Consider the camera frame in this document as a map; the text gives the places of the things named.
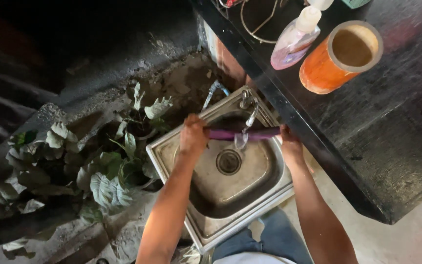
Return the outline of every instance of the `faucet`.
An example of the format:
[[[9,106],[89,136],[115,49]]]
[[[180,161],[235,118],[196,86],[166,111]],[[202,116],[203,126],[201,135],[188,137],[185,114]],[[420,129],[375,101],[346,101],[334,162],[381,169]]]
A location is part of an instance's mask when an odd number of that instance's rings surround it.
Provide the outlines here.
[[[242,92],[242,101],[240,102],[239,106],[241,109],[246,110],[253,104],[253,111],[250,115],[249,119],[245,122],[247,126],[242,130],[242,133],[245,133],[247,129],[249,129],[253,122],[255,122],[256,115],[258,114],[258,100],[250,94],[249,90],[244,90]]]

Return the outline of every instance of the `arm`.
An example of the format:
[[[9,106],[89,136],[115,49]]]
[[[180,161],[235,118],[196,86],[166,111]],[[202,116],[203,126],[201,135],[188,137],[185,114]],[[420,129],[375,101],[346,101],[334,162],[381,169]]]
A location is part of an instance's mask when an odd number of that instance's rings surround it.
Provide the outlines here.
[[[284,161],[291,171],[297,214],[307,248],[315,264],[356,264],[346,231],[324,201],[308,171],[302,144],[286,125],[281,126]]]
[[[208,143],[204,125],[196,115],[185,120],[177,162],[144,227],[138,264],[165,264],[172,259],[185,221],[193,168]]]

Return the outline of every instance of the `drain strainer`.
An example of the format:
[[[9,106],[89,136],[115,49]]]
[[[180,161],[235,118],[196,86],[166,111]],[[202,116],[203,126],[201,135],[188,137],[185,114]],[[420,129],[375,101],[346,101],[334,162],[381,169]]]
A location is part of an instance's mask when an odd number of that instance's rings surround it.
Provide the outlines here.
[[[224,149],[216,158],[216,167],[224,175],[233,175],[239,171],[242,165],[242,159],[237,151]]]

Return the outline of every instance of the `orange container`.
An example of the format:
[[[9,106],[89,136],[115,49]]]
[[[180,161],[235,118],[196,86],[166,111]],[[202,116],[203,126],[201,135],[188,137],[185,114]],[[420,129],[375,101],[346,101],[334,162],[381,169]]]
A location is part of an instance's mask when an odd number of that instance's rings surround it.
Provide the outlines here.
[[[327,94],[379,62],[384,43],[367,22],[348,21],[338,25],[307,56],[299,78],[307,90]]]

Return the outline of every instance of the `white shirt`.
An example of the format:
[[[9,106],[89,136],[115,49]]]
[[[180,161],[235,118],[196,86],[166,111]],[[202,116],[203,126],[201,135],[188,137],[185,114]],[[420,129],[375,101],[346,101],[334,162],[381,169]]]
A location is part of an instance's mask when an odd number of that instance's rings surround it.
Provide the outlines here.
[[[243,252],[214,261],[213,264],[296,264],[283,257],[259,252]]]

